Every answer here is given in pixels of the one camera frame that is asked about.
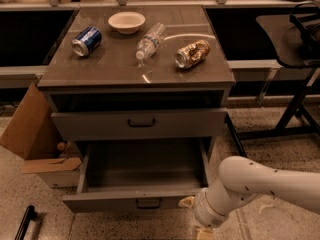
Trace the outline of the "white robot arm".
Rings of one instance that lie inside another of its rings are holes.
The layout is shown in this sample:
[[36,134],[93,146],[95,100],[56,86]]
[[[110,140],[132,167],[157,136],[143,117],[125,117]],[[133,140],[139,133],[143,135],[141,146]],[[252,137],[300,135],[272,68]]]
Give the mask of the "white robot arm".
[[218,178],[195,196],[178,203],[189,208],[201,227],[195,240],[211,240],[212,229],[220,227],[229,214],[259,195],[269,195],[313,213],[320,213],[320,174],[270,168],[241,156],[224,159]]

